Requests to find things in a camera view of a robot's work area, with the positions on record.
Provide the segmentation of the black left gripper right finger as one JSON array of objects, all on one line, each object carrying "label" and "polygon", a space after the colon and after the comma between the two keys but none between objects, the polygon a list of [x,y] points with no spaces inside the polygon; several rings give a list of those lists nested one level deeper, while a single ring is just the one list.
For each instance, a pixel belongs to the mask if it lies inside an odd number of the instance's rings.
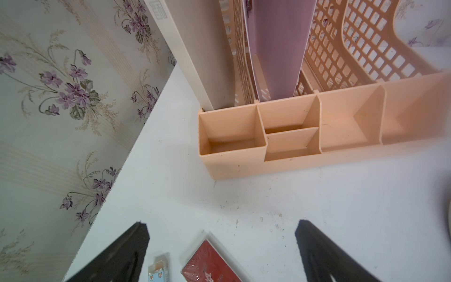
[{"label": "black left gripper right finger", "polygon": [[378,281],[309,220],[299,221],[295,237],[309,282]]}]

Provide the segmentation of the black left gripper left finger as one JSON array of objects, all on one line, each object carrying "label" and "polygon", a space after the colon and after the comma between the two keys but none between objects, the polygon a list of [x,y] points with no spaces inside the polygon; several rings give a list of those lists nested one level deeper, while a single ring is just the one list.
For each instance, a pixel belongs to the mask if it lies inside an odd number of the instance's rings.
[{"label": "black left gripper left finger", "polygon": [[137,282],[149,240],[147,225],[136,222],[69,281]]}]

